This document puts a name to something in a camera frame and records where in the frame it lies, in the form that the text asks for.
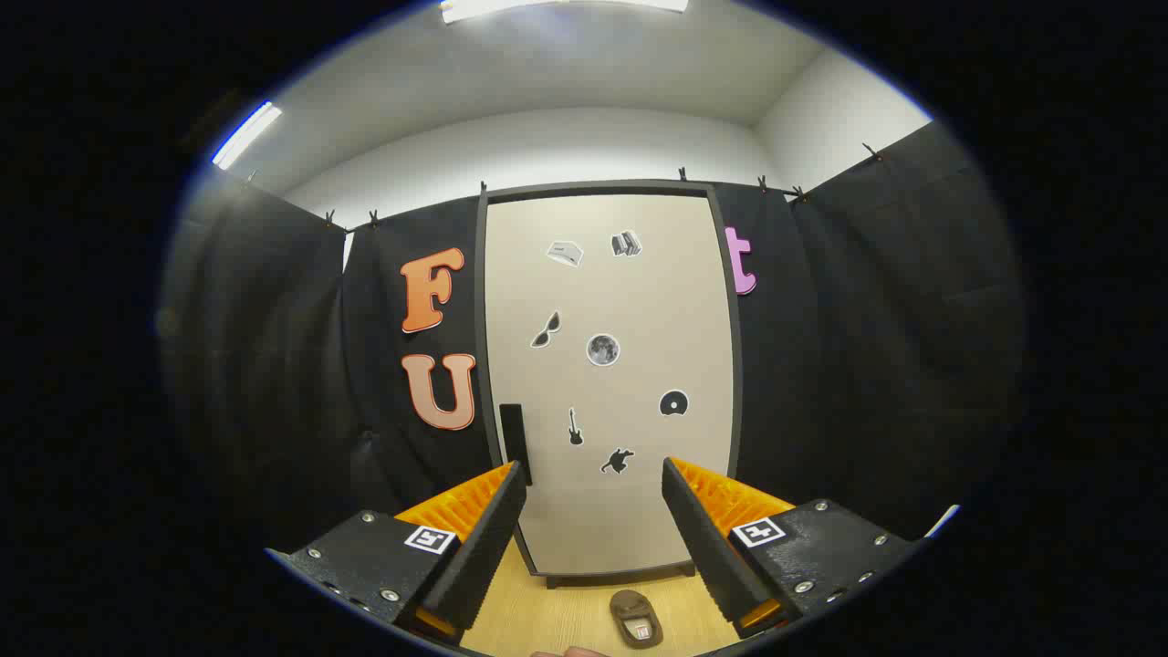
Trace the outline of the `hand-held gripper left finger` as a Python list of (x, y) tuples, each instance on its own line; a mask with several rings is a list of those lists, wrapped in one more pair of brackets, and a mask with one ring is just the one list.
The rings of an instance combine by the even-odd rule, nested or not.
[(463, 639), (475, 625), (527, 499), (512, 461), (389, 516), (362, 510), (267, 556), (313, 590), (408, 639)]

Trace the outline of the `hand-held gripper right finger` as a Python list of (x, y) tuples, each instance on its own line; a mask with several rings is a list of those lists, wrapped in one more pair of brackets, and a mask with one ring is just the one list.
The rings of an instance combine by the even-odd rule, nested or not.
[(663, 459), (661, 495), (705, 590), (741, 639), (797, 631), (860, 599), (922, 549), (818, 498), (801, 505)]

